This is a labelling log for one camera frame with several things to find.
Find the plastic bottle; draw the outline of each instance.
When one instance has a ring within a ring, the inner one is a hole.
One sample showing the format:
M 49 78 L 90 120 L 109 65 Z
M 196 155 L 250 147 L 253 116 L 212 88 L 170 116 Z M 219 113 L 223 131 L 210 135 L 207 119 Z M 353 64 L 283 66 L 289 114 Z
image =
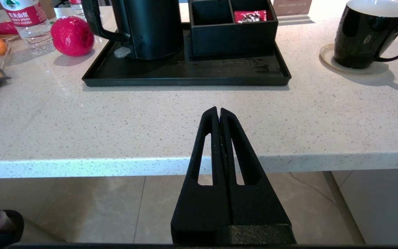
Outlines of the plastic bottle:
M 51 25 L 39 0 L 0 0 L 21 38 L 35 55 L 55 50 Z
M 82 0 L 68 0 L 70 6 L 72 7 L 73 12 L 80 16 L 82 19 L 85 19 L 84 9 L 82 9 Z

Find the bottle label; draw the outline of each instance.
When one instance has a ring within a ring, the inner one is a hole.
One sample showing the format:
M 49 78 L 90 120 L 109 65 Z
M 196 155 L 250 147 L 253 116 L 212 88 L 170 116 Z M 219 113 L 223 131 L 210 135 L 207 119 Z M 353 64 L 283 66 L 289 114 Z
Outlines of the bottle label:
M 47 20 L 39 0 L 0 0 L 15 26 L 29 27 Z

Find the pink object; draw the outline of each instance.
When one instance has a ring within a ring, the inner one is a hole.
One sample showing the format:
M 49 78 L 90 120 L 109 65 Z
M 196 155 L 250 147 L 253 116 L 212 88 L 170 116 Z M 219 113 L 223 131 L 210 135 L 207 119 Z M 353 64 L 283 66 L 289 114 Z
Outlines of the pink object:
M 52 26 L 51 34 L 55 48 L 69 56 L 83 56 L 92 50 L 95 36 L 88 24 L 76 16 L 65 16 Z
M 0 23 L 0 35 L 17 35 L 13 22 L 1 22 Z

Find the saucer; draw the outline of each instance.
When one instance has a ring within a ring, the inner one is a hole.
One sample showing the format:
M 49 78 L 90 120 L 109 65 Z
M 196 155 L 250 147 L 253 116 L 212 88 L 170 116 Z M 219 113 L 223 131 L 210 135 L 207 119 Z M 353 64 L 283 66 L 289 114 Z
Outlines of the saucer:
M 356 75 L 382 74 L 386 72 L 389 68 L 387 64 L 381 62 L 373 62 L 371 66 L 365 69 L 353 69 L 342 66 L 334 60 L 334 44 L 328 44 L 323 46 L 320 49 L 320 57 L 330 67 L 347 74 L 356 74 Z

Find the black mug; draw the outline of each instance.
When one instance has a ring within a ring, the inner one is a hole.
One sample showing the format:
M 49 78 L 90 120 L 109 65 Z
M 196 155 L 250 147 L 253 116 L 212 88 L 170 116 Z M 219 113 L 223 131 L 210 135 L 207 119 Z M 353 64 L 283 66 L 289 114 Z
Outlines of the black mug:
M 391 0 L 351 0 L 340 20 L 334 59 L 342 66 L 364 69 L 381 58 L 398 35 L 398 2 Z

